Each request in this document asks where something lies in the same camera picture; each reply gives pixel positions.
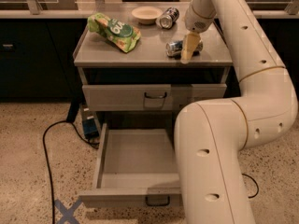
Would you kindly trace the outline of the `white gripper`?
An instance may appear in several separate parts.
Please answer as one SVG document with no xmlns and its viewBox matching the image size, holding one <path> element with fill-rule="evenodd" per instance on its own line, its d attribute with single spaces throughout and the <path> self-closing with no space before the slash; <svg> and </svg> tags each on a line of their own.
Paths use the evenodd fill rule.
<svg viewBox="0 0 299 224">
<path fill-rule="evenodd" d="M 216 10 L 212 0 L 192 0 L 185 13 L 185 27 L 188 31 L 183 38 L 181 62 L 187 64 L 198 47 L 201 36 L 205 32 L 216 16 Z"/>
</svg>

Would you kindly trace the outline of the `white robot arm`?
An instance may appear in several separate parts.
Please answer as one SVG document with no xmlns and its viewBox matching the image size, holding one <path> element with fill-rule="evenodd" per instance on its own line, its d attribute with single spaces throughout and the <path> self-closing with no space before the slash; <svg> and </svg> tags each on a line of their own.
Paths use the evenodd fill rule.
<svg viewBox="0 0 299 224">
<path fill-rule="evenodd" d="M 192 0 L 181 60 L 218 20 L 240 96 L 186 105 L 175 124 L 175 153 L 187 224 L 255 224 L 238 153 L 279 138 L 293 125 L 298 101 L 283 61 L 245 0 Z"/>
</svg>

